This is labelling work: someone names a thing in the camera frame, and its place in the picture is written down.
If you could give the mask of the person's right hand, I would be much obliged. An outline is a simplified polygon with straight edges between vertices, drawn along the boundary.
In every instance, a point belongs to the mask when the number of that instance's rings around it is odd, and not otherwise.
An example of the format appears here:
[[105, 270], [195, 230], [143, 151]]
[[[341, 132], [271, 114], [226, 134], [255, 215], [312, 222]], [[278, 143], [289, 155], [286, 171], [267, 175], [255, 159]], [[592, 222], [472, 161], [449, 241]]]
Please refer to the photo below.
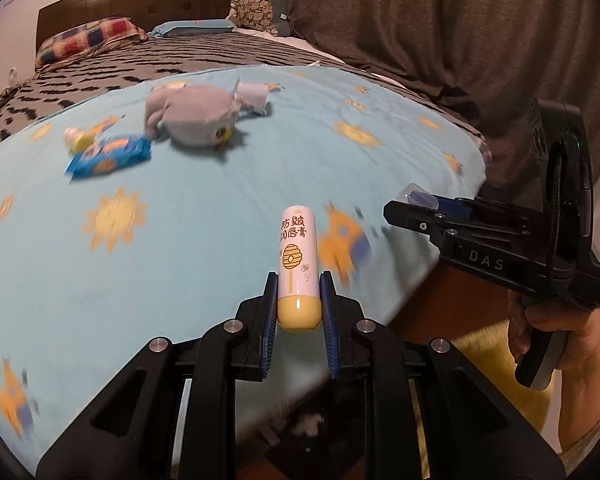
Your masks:
[[516, 363], [531, 347], [531, 330], [567, 333], [557, 368], [564, 375], [581, 374], [600, 362], [600, 308], [581, 310], [564, 302], [539, 302], [508, 292], [508, 346]]

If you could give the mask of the person's right forearm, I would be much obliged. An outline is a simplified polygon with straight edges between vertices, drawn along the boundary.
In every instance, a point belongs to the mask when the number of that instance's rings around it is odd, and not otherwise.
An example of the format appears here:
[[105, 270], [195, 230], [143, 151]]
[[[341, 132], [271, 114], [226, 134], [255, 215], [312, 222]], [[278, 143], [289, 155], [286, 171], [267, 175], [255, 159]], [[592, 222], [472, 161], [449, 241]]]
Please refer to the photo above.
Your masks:
[[590, 356], [562, 370], [558, 438], [570, 451], [600, 422], [600, 360]]

